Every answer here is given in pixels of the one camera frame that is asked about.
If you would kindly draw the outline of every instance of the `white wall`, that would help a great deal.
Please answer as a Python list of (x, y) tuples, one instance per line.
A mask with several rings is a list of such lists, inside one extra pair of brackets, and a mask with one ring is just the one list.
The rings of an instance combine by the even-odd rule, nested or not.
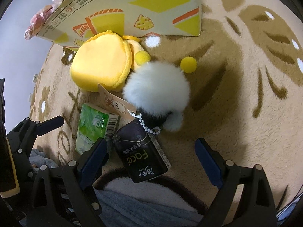
[(32, 82), (39, 73), (51, 42), (24, 39), (31, 17), (52, 0), (13, 0), (0, 20), (0, 79), (5, 78), (5, 127), (7, 133), (29, 115)]

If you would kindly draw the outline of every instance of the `white ball chain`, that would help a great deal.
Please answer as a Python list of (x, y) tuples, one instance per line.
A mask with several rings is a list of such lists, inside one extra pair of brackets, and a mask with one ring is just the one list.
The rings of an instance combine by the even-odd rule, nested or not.
[(156, 126), (155, 128), (153, 129), (149, 129), (147, 126), (145, 126), (145, 123), (144, 123), (144, 120), (142, 119), (142, 115), (139, 114), (139, 115), (135, 115), (132, 111), (129, 111), (129, 114), (135, 118), (138, 118), (139, 121), (140, 121), (140, 124), (142, 125), (142, 127), (145, 129), (146, 132), (149, 132), (153, 135), (159, 135), (160, 132), (161, 132), (161, 129), (159, 126)]

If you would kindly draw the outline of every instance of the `black tissue pack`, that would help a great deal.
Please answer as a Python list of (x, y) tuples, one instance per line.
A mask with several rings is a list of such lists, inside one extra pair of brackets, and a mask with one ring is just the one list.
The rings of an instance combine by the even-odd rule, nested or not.
[(154, 135), (138, 119), (116, 131), (112, 141), (134, 183), (156, 178), (171, 167)]

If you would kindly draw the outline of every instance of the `white fluffy plush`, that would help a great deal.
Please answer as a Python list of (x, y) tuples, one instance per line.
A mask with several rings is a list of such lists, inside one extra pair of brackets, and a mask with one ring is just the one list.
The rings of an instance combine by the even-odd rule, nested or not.
[(163, 128), (168, 131), (178, 131), (181, 129), (183, 123), (183, 113), (173, 112), (170, 114), (166, 121), (163, 123)]
[(189, 102), (190, 86), (181, 69), (170, 63), (151, 62), (132, 73), (124, 99), (152, 116), (168, 116), (164, 128), (178, 130)]

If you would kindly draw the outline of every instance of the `yellow triangle graphic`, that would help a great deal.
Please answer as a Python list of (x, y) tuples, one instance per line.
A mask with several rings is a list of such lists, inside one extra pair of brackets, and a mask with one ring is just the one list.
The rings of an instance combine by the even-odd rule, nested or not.
[(197, 14), (174, 25), (174, 27), (179, 28), (180, 30), (185, 31), (193, 36), (198, 36), (200, 34), (200, 23), (200, 16)]
[(162, 13), (189, 1), (190, 0), (136, 0), (129, 3), (149, 9), (156, 13)]
[(72, 51), (75, 51), (75, 52), (77, 52), (78, 49), (79, 49), (79, 48), (73, 48), (73, 47), (71, 47), (71, 48), (70, 48), (70, 47), (65, 47), (65, 48), (67, 48), (67, 49), (69, 49), (69, 50), (72, 50)]
[(91, 30), (87, 30), (85, 33), (84, 33), (84, 38), (91, 38), (93, 37), (94, 34)]
[(67, 43), (69, 41), (69, 36), (66, 32), (62, 33), (59, 37), (54, 40), (56, 44)]
[(100, 16), (86, 17), (86, 22), (96, 34), (112, 30), (120, 36), (124, 35), (124, 13), (105, 13)]

